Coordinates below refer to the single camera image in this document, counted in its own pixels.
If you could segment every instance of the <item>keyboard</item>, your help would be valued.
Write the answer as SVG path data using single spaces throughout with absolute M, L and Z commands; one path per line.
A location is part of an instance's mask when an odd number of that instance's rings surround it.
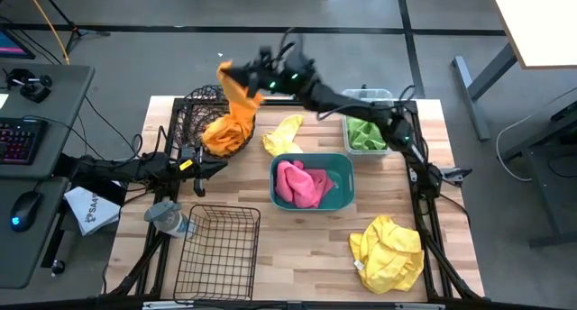
M 46 121 L 0 117 L 0 165 L 31 165 Z

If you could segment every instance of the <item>monitor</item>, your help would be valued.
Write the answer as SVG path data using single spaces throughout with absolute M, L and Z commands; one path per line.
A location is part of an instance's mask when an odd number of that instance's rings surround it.
M 34 59 L 36 57 L 6 29 L 0 28 L 0 58 Z

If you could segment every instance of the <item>orange cable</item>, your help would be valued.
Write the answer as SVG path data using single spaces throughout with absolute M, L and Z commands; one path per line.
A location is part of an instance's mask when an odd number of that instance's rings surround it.
M 42 14 L 42 16 L 44 16 L 44 19 L 46 20 L 46 23 L 48 23 L 48 25 L 50 26 L 50 29 L 52 30 L 52 33 L 54 34 L 54 36 L 56 37 L 56 40 L 58 41 L 58 44 L 60 45 L 60 49 L 62 50 L 62 53 L 64 54 L 64 60 L 66 61 L 66 64 L 69 65 L 70 64 L 70 59 L 69 59 L 69 55 L 68 53 L 66 53 L 66 49 L 64 49 L 64 44 L 62 44 L 62 40 L 60 39 L 60 36 L 56 33 L 56 30 L 54 29 L 54 26 L 52 25 L 52 23 L 50 22 L 50 19 L 48 18 L 48 16 L 46 15 L 46 13 L 44 13 L 44 10 L 42 9 L 42 7 L 40 6 L 40 4 L 38 4 L 37 0 L 32 0 L 34 2 L 34 4 L 36 5 L 36 7 L 38 8 L 38 10 L 40 11 L 40 13 Z

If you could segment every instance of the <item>gray carpet floor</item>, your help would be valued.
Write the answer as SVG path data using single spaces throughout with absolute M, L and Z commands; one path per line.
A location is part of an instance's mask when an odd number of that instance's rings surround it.
M 76 23 L 139 25 L 237 25 L 401 27 L 397 0 L 56 0 Z M 414 28 L 499 29 L 491 0 L 407 0 Z M 0 14 L 22 23 L 41 23 L 29 0 L 5 0 Z M 49 11 L 55 23 L 61 23 Z M 60 55 L 49 32 L 30 32 Z M 96 68 L 89 96 L 125 136 L 140 132 L 150 96 L 185 95 L 215 83 L 215 68 L 226 59 L 246 61 L 261 44 L 276 46 L 278 34 L 127 33 L 83 40 L 70 58 Z M 307 53 L 334 89 L 361 84 L 384 87 L 398 96 L 412 82 L 402 35 L 311 34 Z M 577 308 L 577 244 L 531 250 L 530 238 L 550 233 L 541 200 L 532 183 L 511 178 L 495 159 L 497 133 L 563 91 L 577 85 L 573 70 L 521 70 L 514 66 L 480 100 L 493 139 L 478 142 L 457 91 L 449 64 L 463 55 L 477 75 L 505 45 L 505 37 L 416 36 L 417 57 L 426 98 L 443 103 L 457 165 L 473 168 L 463 194 L 472 220 L 472 237 L 486 295 L 497 301 Z M 573 102 L 569 95 L 503 137 L 503 147 L 545 126 L 548 117 Z M 83 106 L 90 142 L 107 158 L 130 150 Z M 83 144 L 70 137 L 66 152 L 80 155 Z M 526 175 L 522 160 L 512 168 Z M 0 303 L 94 296 L 114 235 L 87 238 L 69 234 L 60 248 L 67 271 L 56 278 L 37 269 L 19 291 L 0 290 Z

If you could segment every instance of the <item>desk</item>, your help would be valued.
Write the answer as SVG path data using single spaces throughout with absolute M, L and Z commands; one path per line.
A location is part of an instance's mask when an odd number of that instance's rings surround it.
M 24 288 L 28 285 L 68 183 L 66 178 L 43 182 L 38 187 L 43 199 L 34 225 L 26 232 L 14 232 L 8 222 L 12 205 L 22 193 L 32 191 L 36 181 L 0 181 L 0 242 L 4 245 L 0 252 L 0 288 Z
M 453 60 L 480 141 L 488 140 L 490 135 L 477 100 L 517 61 L 527 69 L 577 67 L 577 8 L 572 0 L 494 1 L 509 43 L 474 80 L 463 57 Z
M 26 115 L 47 117 L 72 126 L 87 94 L 94 69 L 86 66 L 52 66 L 32 63 L 0 63 L 0 68 L 10 72 L 14 68 L 27 68 L 36 77 L 48 75 L 53 85 L 50 95 L 39 104 L 19 93 L 20 87 L 13 87 L 4 106 L 0 108 L 0 117 L 20 118 Z M 48 122 L 46 133 L 34 162 L 30 166 L 2 165 L 0 178 L 44 179 L 52 175 L 70 129 L 54 122 Z
M 27 68 L 35 76 L 52 78 L 52 93 L 40 104 L 19 94 L 13 87 L 7 99 L 0 95 L 0 117 L 23 117 L 36 115 L 48 117 L 72 126 L 82 106 L 86 92 L 94 76 L 94 69 L 84 66 L 52 66 L 34 63 L 0 62 L 0 68 L 10 72 L 14 68 Z M 50 178 L 69 137 L 69 128 L 49 122 L 46 133 L 30 166 L 0 165 L 0 287 L 23 288 L 28 285 L 46 238 L 62 203 L 62 195 L 68 184 L 65 178 Z M 34 225 L 26 232 L 13 232 L 8 217 L 14 202 L 21 194 L 33 190 L 37 180 L 45 180 L 40 186 L 43 194 Z M 47 253 L 55 252 L 52 248 Z
M 144 122 L 143 150 L 153 150 L 159 125 L 168 126 L 173 96 L 153 96 Z M 430 160 L 439 167 L 453 166 L 453 154 L 444 124 L 440 101 L 420 100 L 422 132 L 430 147 Z M 356 196 L 344 210 L 325 213 L 290 213 L 278 209 L 269 198 L 271 155 L 261 145 L 261 136 L 276 128 L 290 114 L 305 116 L 295 139 L 304 151 L 344 151 L 340 115 L 319 122 L 302 107 L 264 106 L 256 118 L 254 138 L 229 160 L 229 166 L 205 181 L 206 196 L 197 197 L 192 181 L 180 186 L 179 202 L 187 213 L 193 204 L 256 207 L 261 211 L 261 233 L 253 300 L 315 301 L 426 301 L 421 278 L 409 292 L 390 291 L 374 295 L 358 278 L 348 244 L 349 233 L 362 233 L 378 214 L 392 215 L 395 223 L 415 227 L 409 198 L 407 171 L 400 154 L 372 164 L 354 164 Z M 463 202 L 460 191 L 444 186 L 444 194 Z M 127 198 L 138 194 L 130 193 Z M 123 208 L 122 218 L 108 263 L 106 280 L 118 286 L 142 254 L 148 224 L 143 214 L 153 196 L 134 200 Z M 448 259 L 478 294 L 483 294 L 472 238 L 465 215 L 454 205 L 437 200 L 438 213 Z M 177 276 L 182 240 L 172 239 L 161 290 L 171 299 Z M 156 259 L 151 262 L 149 283 Z M 434 274 L 438 274 L 433 261 Z

